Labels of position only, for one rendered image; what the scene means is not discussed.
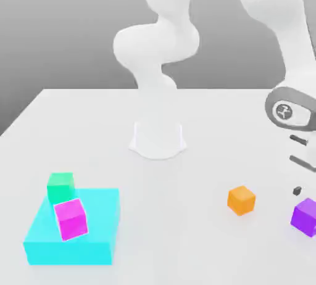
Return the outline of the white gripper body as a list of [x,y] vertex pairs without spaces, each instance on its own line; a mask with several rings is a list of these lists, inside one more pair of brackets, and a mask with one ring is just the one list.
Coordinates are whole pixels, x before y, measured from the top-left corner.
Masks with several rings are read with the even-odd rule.
[[293,169],[301,180],[316,183],[316,167],[295,155],[290,155],[289,160],[294,165]]

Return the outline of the small purple cube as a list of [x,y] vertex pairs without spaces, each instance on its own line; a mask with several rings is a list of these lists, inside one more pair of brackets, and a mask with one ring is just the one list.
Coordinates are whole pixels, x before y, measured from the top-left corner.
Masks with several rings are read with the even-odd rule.
[[316,201],[306,198],[293,211],[291,225],[308,237],[316,235]]

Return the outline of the small orange cube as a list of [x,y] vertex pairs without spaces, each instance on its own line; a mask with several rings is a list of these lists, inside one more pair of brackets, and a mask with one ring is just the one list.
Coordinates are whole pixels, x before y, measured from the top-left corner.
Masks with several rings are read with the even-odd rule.
[[256,195],[245,186],[239,186],[228,192],[227,206],[238,216],[254,210]]

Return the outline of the small magenta cube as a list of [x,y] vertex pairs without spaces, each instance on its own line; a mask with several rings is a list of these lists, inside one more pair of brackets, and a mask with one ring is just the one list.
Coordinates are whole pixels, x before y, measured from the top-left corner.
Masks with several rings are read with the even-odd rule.
[[86,212],[79,198],[55,204],[54,211],[63,241],[88,233]]

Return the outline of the small green cube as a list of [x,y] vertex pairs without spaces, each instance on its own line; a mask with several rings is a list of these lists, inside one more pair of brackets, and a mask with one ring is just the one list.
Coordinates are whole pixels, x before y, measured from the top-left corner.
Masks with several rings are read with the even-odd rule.
[[75,196],[73,173],[51,173],[47,183],[47,195],[52,204],[59,204],[73,199]]

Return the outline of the large cyan box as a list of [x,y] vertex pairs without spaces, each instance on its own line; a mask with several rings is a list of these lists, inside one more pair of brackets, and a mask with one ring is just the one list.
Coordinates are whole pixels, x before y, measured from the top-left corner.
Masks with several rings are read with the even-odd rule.
[[120,219],[117,188],[76,190],[87,216],[88,233],[63,241],[53,205],[44,197],[23,246],[30,265],[111,265]]

